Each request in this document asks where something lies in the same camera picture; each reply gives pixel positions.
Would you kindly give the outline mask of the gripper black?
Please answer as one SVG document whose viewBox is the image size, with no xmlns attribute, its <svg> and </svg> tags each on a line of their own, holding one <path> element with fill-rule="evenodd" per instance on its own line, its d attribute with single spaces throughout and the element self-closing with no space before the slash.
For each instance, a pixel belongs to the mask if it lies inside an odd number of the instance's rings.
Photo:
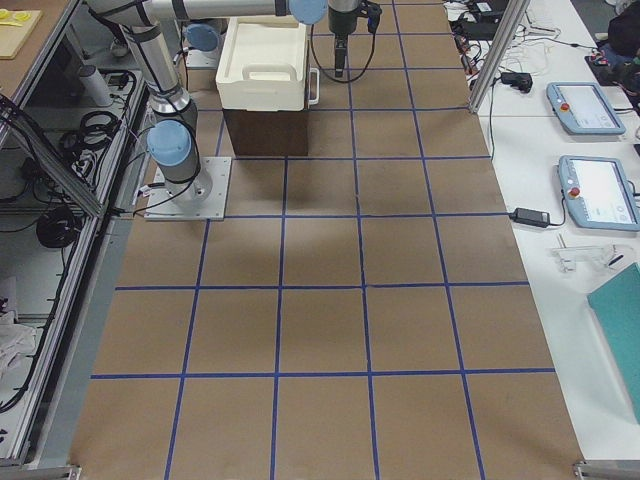
<svg viewBox="0 0 640 480">
<path fill-rule="evenodd" d="M 357 27 L 359 18 L 367 20 L 367 29 L 376 34 L 379 27 L 379 4 L 368 0 L 329 0 L 329 30 L 334 36 L 334 74 L 342 78 L 348 53 L 348 36 Z"/>
</svg>

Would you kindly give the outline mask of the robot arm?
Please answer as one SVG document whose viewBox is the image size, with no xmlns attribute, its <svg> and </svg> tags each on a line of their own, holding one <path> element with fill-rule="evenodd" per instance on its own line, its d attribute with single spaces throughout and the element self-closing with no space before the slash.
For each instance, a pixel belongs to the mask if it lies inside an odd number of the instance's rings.
<svg viewBox="0 0 640 480">
<path fill-rule="evenodd" d="M 169 57 L 160 21 L 194 23 L 217 18 L 291 16 L 299 24 L 312 26 L 328 17 L 335 37 L 336 68 L 340 70 L 357 20 L 366 18 L 374 34 L 382 15 L 381 7 L 373 1 L 90 1 L 88 5 L 99 21 L 113 23 L 122 31 L 150 90 L 159 124 L 173 121 L 191 141 L 194 166 L 185 178 L 175 180 L 166 166 L 160 167 L 171 199 L 182 199 L 189 192 L 201 193 L 204 177 L 195 139 L 198 112 Z"/>
</svg>

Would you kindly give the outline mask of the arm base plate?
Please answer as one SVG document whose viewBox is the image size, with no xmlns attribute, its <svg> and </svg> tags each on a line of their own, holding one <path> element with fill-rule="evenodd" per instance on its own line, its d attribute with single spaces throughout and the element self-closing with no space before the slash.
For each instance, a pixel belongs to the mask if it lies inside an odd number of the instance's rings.
<svg viewBox="0 0 640 480">
<path fill-rule="evenodd" d="M 166 183 L 159 167 L 154 175 L 154 188 L 143 214 L 150 221 L 221 221 L 225 217 L 231 176 L 231 157 L 201 157 L 199 175 L 182 192 L 185 185 Z"/>
</svg>

